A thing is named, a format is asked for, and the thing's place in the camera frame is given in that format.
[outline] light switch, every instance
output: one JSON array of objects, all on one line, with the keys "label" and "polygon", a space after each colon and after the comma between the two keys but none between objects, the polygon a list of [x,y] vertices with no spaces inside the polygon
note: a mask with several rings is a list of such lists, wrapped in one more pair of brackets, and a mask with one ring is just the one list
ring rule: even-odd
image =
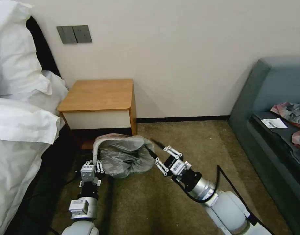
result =
[{"label": "light switch", "polygon": [[73,26],[73,30],[74,30],[77,43],[92,42],[88,25]]},{"label": "light switch", "polygon": [[63,44],[77,43],[72,26],[58,26],[57,30]]}]

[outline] brown carpet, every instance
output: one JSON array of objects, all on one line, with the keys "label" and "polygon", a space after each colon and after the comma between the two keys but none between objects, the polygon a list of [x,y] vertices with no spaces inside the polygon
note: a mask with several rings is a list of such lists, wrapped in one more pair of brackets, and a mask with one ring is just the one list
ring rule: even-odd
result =
[{"label": "brown carpet", "polygon": [[[275,234],[291,234],[226,121],[138,124],[138,134],[173,146],[193,170],[213,182],[219,164],[255,215]],[[167,158],[158,148],[156,153]],[[80,191],[78,184],[62,191],[51,225],[60,233],[72,224],[68,207]],[[232,191],[224,178],[220,189]],[[222,234],[203,207],[156,167],[124,179],[103,178],[99,196],[95,225],[101,235]]]}]

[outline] label sticker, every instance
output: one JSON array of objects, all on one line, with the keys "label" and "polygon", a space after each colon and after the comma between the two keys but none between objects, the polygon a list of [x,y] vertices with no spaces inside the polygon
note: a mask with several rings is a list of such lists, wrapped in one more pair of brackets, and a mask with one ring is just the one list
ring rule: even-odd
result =
[{"label": "label sticker", "polygon": [[261,122],[266,125],[267,128],[287,128],[280,118],[277,119],[263,119]]}]

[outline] black baseboard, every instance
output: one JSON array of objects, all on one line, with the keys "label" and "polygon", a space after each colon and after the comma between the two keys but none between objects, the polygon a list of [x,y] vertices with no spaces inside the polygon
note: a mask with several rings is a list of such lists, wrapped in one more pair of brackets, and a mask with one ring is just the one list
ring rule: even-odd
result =
[{"label": "black baseboard", "polygon": [[158,117],[158,118],[137,118],[137,123],[152,122],[183,122],[183,121],[215,121],[228,120],[230,115],[220,116],[199,116],[199,117]]},{"label": "black baseboard", "polygon": [[90,140],[105,134],[117,133],[123,135],[132,135],[131,128],[102,128],[102,129],[74,129],[72,130],[79,139]]}]

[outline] crumpled cloth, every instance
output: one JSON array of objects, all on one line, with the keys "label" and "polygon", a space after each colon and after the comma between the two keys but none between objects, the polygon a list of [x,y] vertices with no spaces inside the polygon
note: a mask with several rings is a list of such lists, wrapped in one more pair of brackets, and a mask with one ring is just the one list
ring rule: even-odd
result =
[{"label": "crumpled cloth", "polygon": [[[282,118],[300,128],[300,104],[285,102],[274,105],[271,108],[271,111],[279,114]],[[300,148],[300,131],[297,131],[292,135],[291,141],[296,147]]]}]

